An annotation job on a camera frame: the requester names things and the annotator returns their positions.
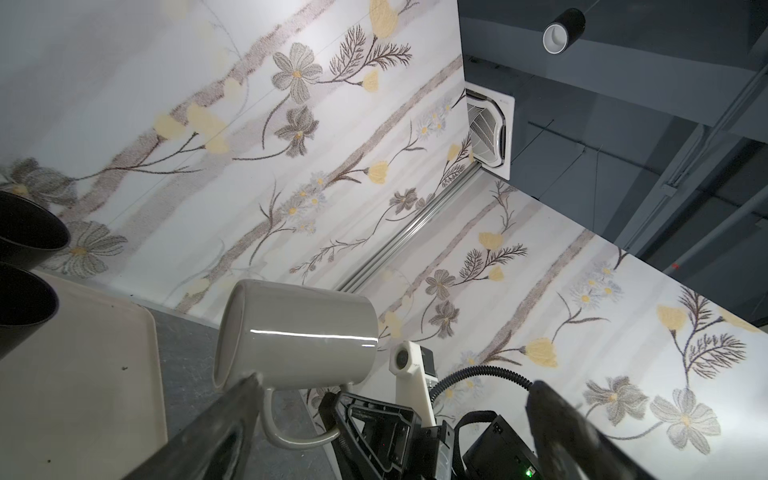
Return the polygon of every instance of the floral wallpaper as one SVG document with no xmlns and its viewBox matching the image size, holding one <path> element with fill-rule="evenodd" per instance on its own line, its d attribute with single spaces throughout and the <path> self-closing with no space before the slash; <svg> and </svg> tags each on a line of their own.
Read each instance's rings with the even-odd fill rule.
<svg viewBox="0 0 768 480">
<path fill-rule="evenodd" d="M 544 380 L 656 478 L 763 474 L 768 336 L 486 173 L 361 293 L 379 314 L 364 396 L 394 400 L 389 349 L 409 339 L 441 378 L 489 364 Z M 305 395 L 314 415 L 319 395 Z M 526 398 L 475 377 L 435 416 L 495 410 L 533 449 Z M 482 431 L 466 428 L 465 448 Z"/>
<path fill-rule="evenodd" d="M 218 323 L 241 278 L 333 288 L 472 161 L 453 0 L 68 7 L 0 75 L 0 189 L 73 233 L 45 269 Z"/>
</svg>

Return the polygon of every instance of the black cup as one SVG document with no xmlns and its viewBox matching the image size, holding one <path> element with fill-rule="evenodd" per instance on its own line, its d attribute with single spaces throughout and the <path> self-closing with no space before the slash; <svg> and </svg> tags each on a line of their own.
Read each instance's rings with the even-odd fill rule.
<svg viewBox="0 0 768 480">
<path fill-rule="evenodd" d="M 56 292 L 42 278 L 0 263 L 0 359 L 57 311 Z"/>
<path fill-rule="evenodd" d="M 54 214 L 18 195 L 0 192 L 0 262 L 32 270 L 69 245 Z"/>
</svg>

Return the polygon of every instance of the table surface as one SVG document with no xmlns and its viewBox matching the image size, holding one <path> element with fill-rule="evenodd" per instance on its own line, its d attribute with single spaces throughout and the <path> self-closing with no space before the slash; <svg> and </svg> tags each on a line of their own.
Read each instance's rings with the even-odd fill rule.
<svg viewBox="0 0 768 480">
<path fill-rule="evenodd" d="M 219 397 L 210 377 L 218 330 L 167 313 L 150 311 L 157 328 L 166 423 L 171 438 Z M 297 391 L 277 392 L 273 403 L 275 422 L 284 432 L 306 437 L 316 434 Z M 322 480 L 335 477 L 324 450 L 295 452 L 278 449 L 257 427 L 244 478 Z"/>
</svg>

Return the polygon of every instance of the mug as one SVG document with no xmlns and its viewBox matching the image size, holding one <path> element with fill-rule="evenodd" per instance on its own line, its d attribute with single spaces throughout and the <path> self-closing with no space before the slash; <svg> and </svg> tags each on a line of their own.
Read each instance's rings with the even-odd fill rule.
<svg viewBox="0 0 768 480">
<path fill-rule="evenodd" d="M 0 262 L 32 270 L 69 245 L 69 230 L 54 214 L 0 191 Z"/>
<path fill-rule="evenodd" d="M 58 296 L 42 278 L 0 263 L 0 359 L 49 321 Z"/>
<path fill-rule="evenodd" d="M 267 439 L 285 449 L 317 447 L 336 438 L 338 429 L 314 439 L 284 435 L 272 418 L 272 394 L 362 382 L 373 367 L 378 332 L 376 311 L 364 296 L 240 280 L 221 320 L 214 386 L 228 389 L 255 374 Z"/>
</svg>

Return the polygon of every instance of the black cable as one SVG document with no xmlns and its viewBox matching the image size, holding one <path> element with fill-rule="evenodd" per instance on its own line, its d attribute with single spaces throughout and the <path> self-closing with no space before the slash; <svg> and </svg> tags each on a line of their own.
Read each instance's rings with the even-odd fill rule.
<svg viewBox="0 0 768 480">
<path fill-rule="evenodd" d="M 456 370 L 451 375 L 448 375 L 444 379 L 437 382 L 437 384 L 429 390 L 429 401 L 434 403 L 438 395 L 443 393 L 449 386 L 454 385 L 455 383 L 459 383 L 462 380 L 466 380 L 468 378 L 472 378 L 473 376 L 479 376 L 479 375 L 497 376 L 501 379 L 506 379 L 511 382 L 515 382 L 526 390 L 529 390 L 531 388 L 531 385 L 533 385 L 533 382 L 531 380 L 526 379 L 524 376 L 520 375 L 519 373 L 512 372 L 511 370 L 503 369 L 500 366 L 493 366 L 493 365 L 468 366 L 465 369 Z"/>
</svg>

